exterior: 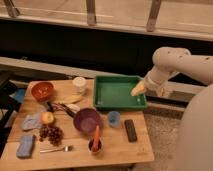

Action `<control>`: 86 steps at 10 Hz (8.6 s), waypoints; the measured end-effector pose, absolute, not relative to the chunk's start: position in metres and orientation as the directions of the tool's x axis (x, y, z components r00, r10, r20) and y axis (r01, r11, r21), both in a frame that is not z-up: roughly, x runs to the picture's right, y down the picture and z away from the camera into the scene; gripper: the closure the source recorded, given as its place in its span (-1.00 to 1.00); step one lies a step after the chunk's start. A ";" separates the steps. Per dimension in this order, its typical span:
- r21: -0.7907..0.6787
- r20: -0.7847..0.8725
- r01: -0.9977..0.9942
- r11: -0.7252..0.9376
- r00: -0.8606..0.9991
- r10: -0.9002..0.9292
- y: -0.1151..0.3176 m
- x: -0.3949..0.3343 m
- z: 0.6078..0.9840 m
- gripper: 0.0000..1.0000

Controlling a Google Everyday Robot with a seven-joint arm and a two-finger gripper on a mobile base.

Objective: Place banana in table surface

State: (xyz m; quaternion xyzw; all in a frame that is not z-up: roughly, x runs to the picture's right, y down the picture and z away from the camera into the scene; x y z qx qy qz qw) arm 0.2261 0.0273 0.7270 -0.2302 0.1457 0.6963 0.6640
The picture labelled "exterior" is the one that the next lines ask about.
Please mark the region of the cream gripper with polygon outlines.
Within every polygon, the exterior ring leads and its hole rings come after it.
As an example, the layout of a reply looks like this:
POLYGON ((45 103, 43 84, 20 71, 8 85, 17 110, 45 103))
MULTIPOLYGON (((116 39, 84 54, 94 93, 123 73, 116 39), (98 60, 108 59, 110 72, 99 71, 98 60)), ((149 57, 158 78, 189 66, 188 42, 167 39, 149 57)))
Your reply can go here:
POLYGON ((143 81, 140 81, 131 91, 132 96, 137 96, 146 91, 146 87, 143 81))

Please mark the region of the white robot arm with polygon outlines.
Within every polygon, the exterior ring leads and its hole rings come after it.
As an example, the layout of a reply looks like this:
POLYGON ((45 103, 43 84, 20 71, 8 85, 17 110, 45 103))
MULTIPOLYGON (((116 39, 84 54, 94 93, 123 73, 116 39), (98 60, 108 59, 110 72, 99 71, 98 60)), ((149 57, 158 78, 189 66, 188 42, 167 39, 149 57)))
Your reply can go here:
POLYGON ((184 111, 168 171, 213 171, 213 56, 192 55, 186 48, 161 47, 152 60, 153 68, 132 89, 132 96, 147 90, 162 96, 165 83, 178 73, 206 85, 184 111))

